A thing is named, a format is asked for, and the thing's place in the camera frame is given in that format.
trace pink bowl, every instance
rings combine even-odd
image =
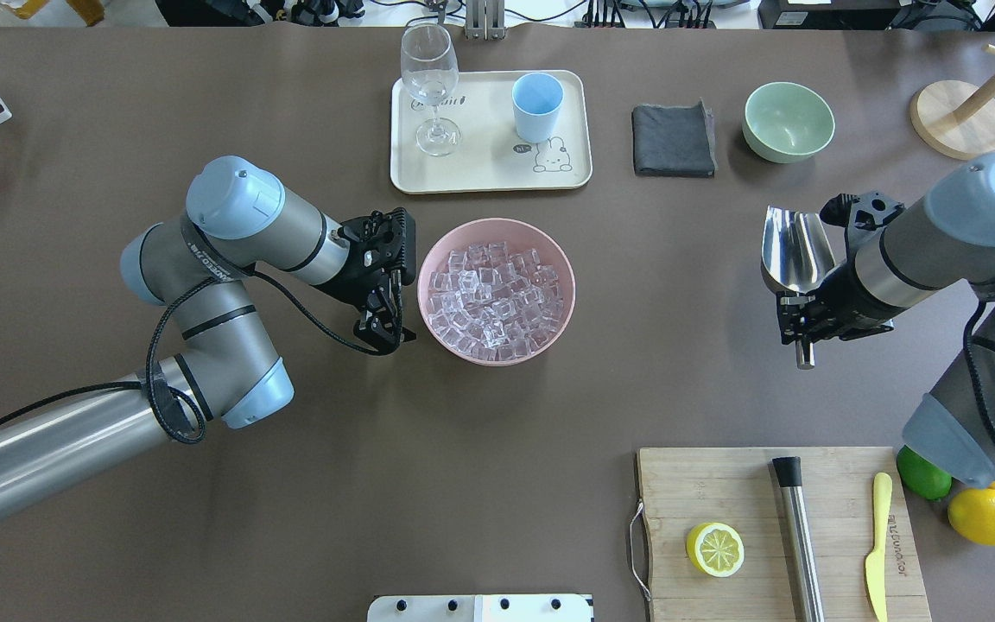
[[[459,354],[459,352],[454,351],[452,347],[443,342],[443,339],[440,339],[439,336],[432,332],[432,324],[429,322],[429,314],[431,314],[431,307],[429,306],[431,292],[429,286],[432,282],[432,272],[438,271],[442,267],[442,264],[447,260],[447,255],[451,251],[465,249],[470,244],[500,243],[500,241],[509,243],[510,253],[536,248],[540,252],[540,261],[542,264],[554,265],[555,272],[558,278],[560,278],[560,287],[563,288],[563,316],[560,318],[560,330],[556,332],[555,336],[548,343],[545,343],[542,349],[529,354],[528,357],[515,359],[515,361],[480,361],[480,359],[467,357],[465,354]],[[570,268],[570,261],[567,260],[560,245],[556,244],[555,240],[547,233],[541,232],[540,229],[533,227],[533,225],[521,223],[520,220],[510,220],[509,218],[483,218],[482,220],[474,220],[471,223],[455,227],[440,238],[438,243],[432,245],[417,275],[418,308],[421,310],[421,317],[425,320],[425,326],[428,327],[429,333],[440,343],[440,346],[444,346],[455,357],[478,363],[478,365],[505,367],[528,361],[528,359],[536,357],[537,354],[548,350],[560,338],[563,331],[566,330],[567,323],[570,321],[570,314],[574,311],[574,300],[574,271]]]

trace wooden cutting board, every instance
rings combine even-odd
[[[770,460],[779,456],[801,456],[826,619],[874,619],[865,593],[864,559],[873,547],[873,475],[886,472],[893,478],[885,547],[889,619],[929,621],[928,596],[891,447],[640,449],[651,621],[804,619],[795,610],[789,528],[770,467]],[[729,578],[702,574],[688,559],[686,534],[706,521],[730,524],[743,538],[743,567]]]

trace folded napkin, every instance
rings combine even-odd
[[[712,111],[640,104],[632,110],[632,161],[637,175],[712,177],[716,141]]]

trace bowl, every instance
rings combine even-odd
[[[747,98],[743,138],[759,156],[777,164],[800,162],[832,142],[836,117],[812,88],[793,82],[763,84]]]
[[[432,327],[432,307],[430,296],[439,294],[432,289],[432,273],[440,271],[445,267],[447,255],[455,249],[465,249],[471,244],[492,244],[504,241],[509,245],[510,255],[514,253],[536,249],[540,253],[541,265],[553,265],[558,276],[558,286],[563,294],[563,310],[557,316],[558,330],[550,336],[548,342],[542,344],[540,349],[530,352],[526,357],[511,359],[510,361],[489,361],[489,359],[479,359],[471,357],[453,349],[445,343],[437,331]],[[574,311],[575,302],[575,280],[574,271],[570,268],[570,261],[567,260],[563,249],[547,233],[520,220],[510,220],[509,218],[483,218],[474,220],[471,223],[459,225],[459,227],[447,232],[425,256],[425,261],[421,263],[417,273],[417,302],[421,310],[421,317],[425,320],[425,326],[434,338],[449,352],[478,365],[486,366],[508,366],[516,363],[529,361],[537,357],[542,352],[548,350],[566,329],[570,321],[570,314]]]

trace lime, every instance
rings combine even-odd
[[[731,576],[743,566],[743,538],[723,523],[702,523],[688,532],[686,552],[704,574]]]
[[[947,508],[951,527],[967,540],[995,547],[995,488],[967,488]]]
[[[928,463],[908,445],[897,452],[897,472],[909,491],[928,501],[943,499],[951,492],[951,473]]]

